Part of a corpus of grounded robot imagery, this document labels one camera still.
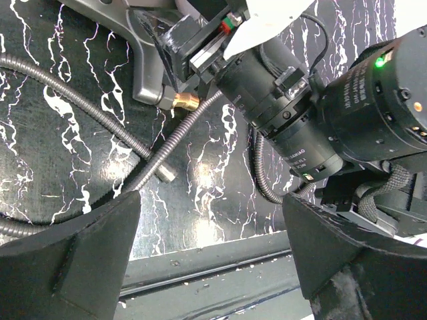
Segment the grey faucet valve fitting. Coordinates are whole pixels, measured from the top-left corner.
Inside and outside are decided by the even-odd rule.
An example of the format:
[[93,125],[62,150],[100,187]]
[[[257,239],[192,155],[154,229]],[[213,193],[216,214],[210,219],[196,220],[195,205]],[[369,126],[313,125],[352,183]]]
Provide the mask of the grey faucet valve fitting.
[[143,23],[154,31],[181,19],[174,1],[62,1],[84,17],[112,30],[129,42],[133,50],[133,98],[160,109],[171,109],[177,93],[193,93],[198,78],[173,80]]

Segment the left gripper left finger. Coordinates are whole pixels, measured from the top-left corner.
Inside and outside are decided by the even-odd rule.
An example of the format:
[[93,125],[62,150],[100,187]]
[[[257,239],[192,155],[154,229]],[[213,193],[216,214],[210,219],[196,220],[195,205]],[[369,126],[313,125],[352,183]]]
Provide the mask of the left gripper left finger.
[[2,319],[113,319],[141,196],[109,203],[1,247]]

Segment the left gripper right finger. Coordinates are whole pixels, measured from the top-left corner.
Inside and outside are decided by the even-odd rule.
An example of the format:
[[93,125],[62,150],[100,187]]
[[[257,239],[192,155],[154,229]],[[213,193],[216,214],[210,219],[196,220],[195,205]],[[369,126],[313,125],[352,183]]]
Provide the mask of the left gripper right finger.
[[426,249],[300,199],[283,215],[302,295],[315,319],[425,319]]

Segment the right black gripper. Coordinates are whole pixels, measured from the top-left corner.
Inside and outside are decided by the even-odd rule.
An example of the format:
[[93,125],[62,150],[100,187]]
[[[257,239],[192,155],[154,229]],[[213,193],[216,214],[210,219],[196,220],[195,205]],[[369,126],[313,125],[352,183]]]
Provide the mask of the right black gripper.
[[159,38],[174,79],[195,77],[199,93],[215,85],[305,182],[337,174],[344,161],[318,128],[314,76],[277,38],[224,59],[237,30],[231,13],[203,27],[183,17]]

